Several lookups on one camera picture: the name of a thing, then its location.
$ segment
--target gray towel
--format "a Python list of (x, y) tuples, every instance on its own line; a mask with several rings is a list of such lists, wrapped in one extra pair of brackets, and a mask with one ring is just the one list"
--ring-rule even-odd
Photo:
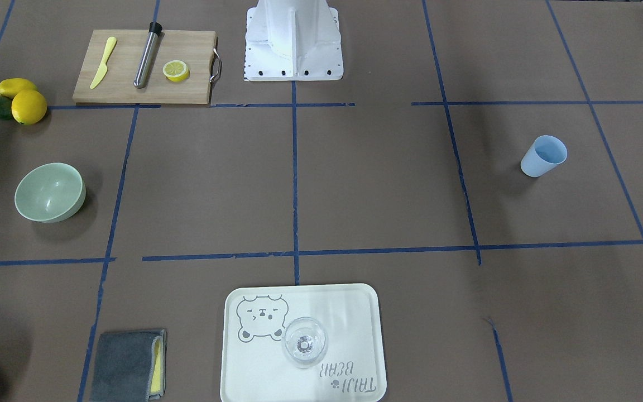
[(148, 402), (158, 339), (164, 354), (165, 330), (100, 334), (91, 402)]

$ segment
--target light blue plastic cup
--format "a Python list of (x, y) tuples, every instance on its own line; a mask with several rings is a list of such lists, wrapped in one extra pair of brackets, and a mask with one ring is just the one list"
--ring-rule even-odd
[(61, 222), (84, 204), (86, 185), (71, 165), (48, 163), (29, 171), (13, 198), (18, 213), (29, 221)]
[(552, 135), (541, 135), (536, 139), (520, 162), (520, 168), (531, 178), (548, 173), (567, 160), (567, 147)]

